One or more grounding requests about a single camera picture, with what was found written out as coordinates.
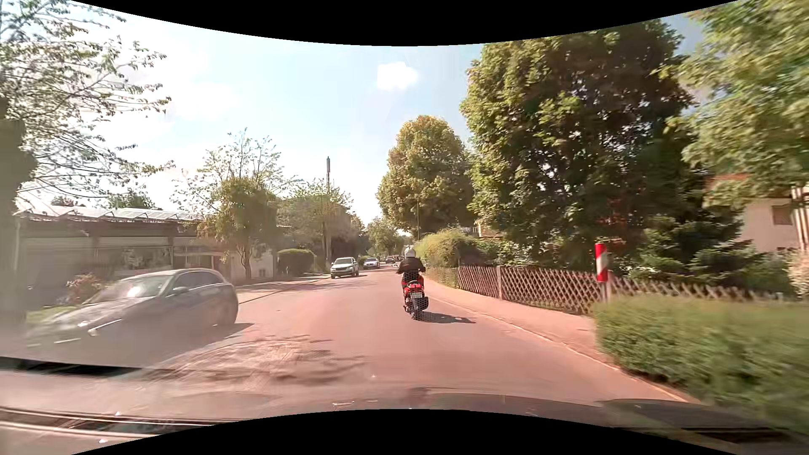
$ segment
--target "hedge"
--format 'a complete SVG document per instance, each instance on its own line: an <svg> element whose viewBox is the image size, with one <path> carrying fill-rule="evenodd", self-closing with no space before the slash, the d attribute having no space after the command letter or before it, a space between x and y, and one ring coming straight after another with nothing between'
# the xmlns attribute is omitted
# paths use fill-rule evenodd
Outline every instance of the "hedge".
<svg viewBox="0 0 809 455"><path fill-rule="evenodd" d="M809 432L809 308L682 297L595 307L601 347L709 404Z"/></svg>
<svg viewBox="0 0 809 455"><path fill-rule="evenodd" d="M315 263L315 254L308 249L282 249L278 252L278 271L293 276L308 272Z"/></svg>

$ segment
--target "dark gray car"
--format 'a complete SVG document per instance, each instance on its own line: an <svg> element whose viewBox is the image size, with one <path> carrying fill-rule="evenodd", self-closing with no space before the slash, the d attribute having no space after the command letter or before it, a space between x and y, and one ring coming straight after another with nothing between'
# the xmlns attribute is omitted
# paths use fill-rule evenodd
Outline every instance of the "dark gray car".
<svg viewBox="0 0 809 455"><path fill-rule="evenodd" d="M185 336L233 325L235 288L216 270L181 269L122 279L79 308L28 331L25 351L36 355L115 346L137 350L152 338Z"/></svg>

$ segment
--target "car hood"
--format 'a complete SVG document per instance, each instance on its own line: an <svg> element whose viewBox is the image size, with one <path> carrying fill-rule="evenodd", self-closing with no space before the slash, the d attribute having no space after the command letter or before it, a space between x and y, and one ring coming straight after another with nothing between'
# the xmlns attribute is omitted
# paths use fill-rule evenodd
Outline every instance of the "car hood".
<svg viewBox="0 0 809 455"><path fill-rule="evenodd" d="M128 299L110 300L98 304L83 305L81 308L57 314L44 321L45 325L78 324L79 322L94 322L109 317L119 317L133 306L152 300L155 297L134 297Z"/></svg>

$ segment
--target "scooter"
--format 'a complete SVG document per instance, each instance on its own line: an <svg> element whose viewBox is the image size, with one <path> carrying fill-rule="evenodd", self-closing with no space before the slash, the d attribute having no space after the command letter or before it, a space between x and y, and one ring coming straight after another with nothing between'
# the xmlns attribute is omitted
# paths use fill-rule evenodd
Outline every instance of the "scooter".
<svg viewBox="0 0 809 455"><path fill-rule="evenodd" d="M418 319L421 312L430 306L430 299L424 293L424 278L418 276L404 286L404 310L410 313L412 319Z"/></svg>

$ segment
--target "white car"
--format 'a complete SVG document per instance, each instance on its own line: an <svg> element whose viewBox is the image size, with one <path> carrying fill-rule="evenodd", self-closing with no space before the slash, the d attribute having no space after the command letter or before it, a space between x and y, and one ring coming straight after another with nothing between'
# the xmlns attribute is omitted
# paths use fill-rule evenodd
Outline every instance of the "white car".
<svg viewBox="0 0 809 455"><path fill-rule="evenodd" d="M338 257L332 264L332 279L340 276L359 276L359 262L353 257Z"/></svg>

